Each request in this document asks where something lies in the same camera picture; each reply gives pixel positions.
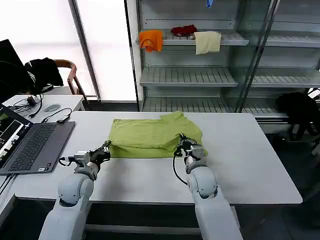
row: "green cloth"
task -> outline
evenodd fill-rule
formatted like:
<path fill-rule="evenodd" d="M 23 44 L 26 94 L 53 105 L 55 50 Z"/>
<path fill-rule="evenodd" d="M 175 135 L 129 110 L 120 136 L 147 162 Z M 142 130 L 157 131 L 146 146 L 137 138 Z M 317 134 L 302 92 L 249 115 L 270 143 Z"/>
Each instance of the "green cloth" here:
<path fill-rule="evenodd" d="M 113 158 L 169 158 L 173 157 L 180 135 L 202 144 L 201 130 L 183 113 L 176 111 L 161 115 L 160 119 L 114 119 L 109 140 Z"/>

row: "orange cloth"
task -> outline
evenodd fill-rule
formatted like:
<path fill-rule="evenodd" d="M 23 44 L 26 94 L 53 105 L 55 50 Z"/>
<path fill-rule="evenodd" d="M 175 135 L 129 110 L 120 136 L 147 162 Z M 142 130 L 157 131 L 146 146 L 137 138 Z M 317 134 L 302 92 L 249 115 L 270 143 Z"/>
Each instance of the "orange cloth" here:
<path fill-rule="evenodd" d="M 162 31 L 160 30 L 149 30 L 142 31 L 139 33 L 140 48 L 145 48 L 148 53 L 152 51 L 162 51 Z"/>

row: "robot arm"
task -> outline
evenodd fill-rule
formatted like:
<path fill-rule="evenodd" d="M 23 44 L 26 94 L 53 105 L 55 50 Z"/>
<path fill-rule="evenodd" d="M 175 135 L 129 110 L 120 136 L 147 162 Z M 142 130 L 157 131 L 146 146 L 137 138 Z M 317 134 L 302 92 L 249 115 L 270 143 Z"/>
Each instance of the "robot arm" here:
<path fill-rule="evenodd" d="M 89 198 L 94 190 L 100 165 L 110 160 L 110 142 L 93 151 L 79 151 L 69 157 L 75 162 L 74 174 L 68 176 L 58 187 L 53 210 L 47 215 L 39 240 L 80 240 L 89 211 Z"/>
<path fill-rule="evenodd" d="M 214 173 L 202 160 L 204 148 L 181 135 L 175 155 L 182 157 L 187 173 L 195 215 L 204 240 L 243 240 L 228 201 L 219 188 Z"/>
<path fill-rule="evenodd" d="M 77 164 L 74 174 L 58 187 L 53 210 L 45 219 L 39 240 L 80 240 L 89 211 L 89 198 L 100 166 L 110 160 L 110 142 L 93 151 L 79 151 L 69 157 Z M 174 153 L 185 154 L 187 185 L 192 193 L 195 214 L 204 240 L 243 240 L 229 203 L 217 185 L 213 172 L 202 160 L 204 148 L 196 141 L 181 135 Z"/>

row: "wooden chair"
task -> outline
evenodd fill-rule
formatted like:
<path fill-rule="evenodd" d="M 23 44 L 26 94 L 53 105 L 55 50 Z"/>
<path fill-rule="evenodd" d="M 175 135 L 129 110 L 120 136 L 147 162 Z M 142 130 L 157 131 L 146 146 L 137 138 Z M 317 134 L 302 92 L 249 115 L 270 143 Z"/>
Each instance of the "wooden chair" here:
<path fill-rule="evenodd" d="M 77 67 L 76 65 L 71 62 L 71 61 L 68 61 L 68 60 L 62 60 L 62 59 L 56 59 L 54 60 L 56 66 L 58 68 L 68 68 L 68 69 L 71 69 L 70 71 L 70 74 L 68 76 L 68 85 L 69 85 L 69 88 L 70 88 L 70 91 L 73 95 L 82 95 L 84 100 L 86 101 L 87 104 L 90 104 L 86 95 L 85 95 L 85 92 L 83 90 L 83 88 L 81 87 L 80 85 L 80 82 L 76 76 L 76 72 L 77 72 Z"/>

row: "metal shelf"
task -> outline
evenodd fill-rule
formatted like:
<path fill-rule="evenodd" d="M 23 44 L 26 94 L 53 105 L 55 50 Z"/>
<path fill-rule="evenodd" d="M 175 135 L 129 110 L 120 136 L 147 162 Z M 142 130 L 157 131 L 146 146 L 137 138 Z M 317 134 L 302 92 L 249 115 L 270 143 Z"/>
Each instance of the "metal shelf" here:
<path fill-rule="evenodd" d="M 163 45 L 196 45 L 196 41 L 189 36 L 174 36 L 170 30 L 164 30 L 162 38 Z M 221 46 L 247 46 L 248 44 L 249 40 L 235 31 L 221 32 Z"/>
<path fill-rule="evenodd" d="M 143 112 L 229 113 L 218 97 L 147 97 Z"/>
<path fill-rule="evenodd" d="M 301 68 L 258 68 L 252 88 L 320 88 L 320 72 Z"/>
<path fill-rule="evenodd" d="M 145 67 L 141 86 L 153 87 L 236 87 L 223 67 Z"/>
<path fill-rule="evenodd" d="M 243 113 L 253 114 L 254 116 L 278 115 L 285 117 L 284 113 L 276 109 L 276 99 L 273 98 L 247 98 L 243 106 Z"/>
<path fill-rule="evenodd" d="M 256 45 L 258 35 L 251 38 Z M 273 31 L 270 33 L 267 47 L 320 48 L 320 35 L 312 32 Z"/>
<path fill-rule="evenodd" d="M 286 114 L 279 112 L 276 108 L 276 99 L 271 97 L 248 97 L 244 103 L 242 113 L 253 114 L 255 117 L 281 117 Z M 235 106 L 238 98 L 225 99 L 230 106 Z"/>

